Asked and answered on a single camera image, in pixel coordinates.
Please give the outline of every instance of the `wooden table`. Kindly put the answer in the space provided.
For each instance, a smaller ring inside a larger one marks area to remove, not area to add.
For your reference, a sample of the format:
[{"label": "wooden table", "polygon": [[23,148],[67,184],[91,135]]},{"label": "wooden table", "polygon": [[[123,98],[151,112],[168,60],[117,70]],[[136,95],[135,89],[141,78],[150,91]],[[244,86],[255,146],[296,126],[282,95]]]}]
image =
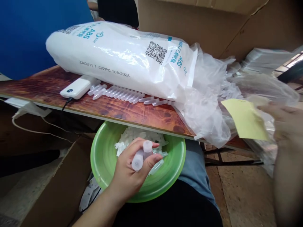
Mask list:
[{"label": "wooden table", "polygon": [[[79,77],[54,66],[23,80],[0,82],[0,96],[25,99],[39,106],[61,110],[66,99],[59,94],[60,91]],[[170,105],[133,105],[107,96],[92,100],[85,94],[81,99],[70,102],[64,111],[187,139],[194,136]],[[224,147],[251,151],[238,136]]]}]

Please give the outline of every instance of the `row of plastic tubes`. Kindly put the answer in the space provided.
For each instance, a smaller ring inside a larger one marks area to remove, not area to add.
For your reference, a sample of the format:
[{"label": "row of plastic tubes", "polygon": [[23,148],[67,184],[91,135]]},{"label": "row of plastic tubes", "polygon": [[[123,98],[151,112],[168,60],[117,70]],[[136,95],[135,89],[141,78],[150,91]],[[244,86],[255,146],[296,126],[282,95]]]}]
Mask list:
[{"label": "row of plastic tubes", "polygon": [[115,98],[122,101],[129,101],[132,104],[136,104],[137,102],[143,102],[144,105],[152,104],[153,106],[159,106],[164,104],[171,105],[171,101],[162,100],[155,98],[154,96],[144,98],[145,94],[141,92],[137,92],[134,90],[130,90],[127,88],[122,88],[116,85],[111,86],[107,89],[107,85],[93,85],[88,92],[89,96],[93,96],[93,100],[100,98],[102,95],[106,95],[107,97]]}]

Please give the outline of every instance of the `green plastic bowl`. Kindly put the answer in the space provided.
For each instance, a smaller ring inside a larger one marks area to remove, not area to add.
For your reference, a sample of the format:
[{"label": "green plastic bowl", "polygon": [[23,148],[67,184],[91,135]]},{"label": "green plastic bowl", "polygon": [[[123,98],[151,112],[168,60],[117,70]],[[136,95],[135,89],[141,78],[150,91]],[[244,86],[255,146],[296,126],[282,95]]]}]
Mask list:
[{"label": "green plastic bowl", "polygon": [[[92,172],[103,189],[110,184],[116,167],[118,157],[114,144],[120,140],[121,134],[127,126],[112,122],[104,122],[99,128],[91,149]],[[183,138],[164,135],[168,145],[163,151],[168,152],[164,157],[164,164],[154,174],[146,178],[140,191],[128,202],[146,202],[162,195],[177,180],[185,161],[185,140]]]}]

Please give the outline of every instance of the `white power bank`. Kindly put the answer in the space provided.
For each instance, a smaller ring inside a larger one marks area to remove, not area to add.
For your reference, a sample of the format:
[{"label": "white power bank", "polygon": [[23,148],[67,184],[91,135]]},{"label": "white power bank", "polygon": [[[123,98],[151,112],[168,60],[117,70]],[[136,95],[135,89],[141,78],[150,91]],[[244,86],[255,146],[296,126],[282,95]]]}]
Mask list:
[{"label": "white power bank", "polygon": [[60,91],[60,95],[64,98],[72,97],[74,99],[79,99],[96,83],[101,83],[101,81],[97,78],[83,75]]}]

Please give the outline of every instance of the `wood grain tabletop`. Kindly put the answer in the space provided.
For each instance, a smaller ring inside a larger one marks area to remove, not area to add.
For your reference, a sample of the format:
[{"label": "wood grain tabletop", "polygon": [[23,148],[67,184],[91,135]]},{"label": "wood grain tabletop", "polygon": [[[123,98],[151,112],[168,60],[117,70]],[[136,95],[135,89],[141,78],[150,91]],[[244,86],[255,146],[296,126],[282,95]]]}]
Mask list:
[{"label": "wood grain tabletop", "polygon": [[[0,94],[62,108],[66,99],[59,94],[60,91],[79,77],[54,66],[22,80],[0,82]],[[194,136],[170,105],[154,107],[139,102],[133,105],[107,96],[92,100],[92,96],[85,94],[81,99],[70,102],[66,109],[187,137]],[[238,136],[226,145],[250,149]]]}]

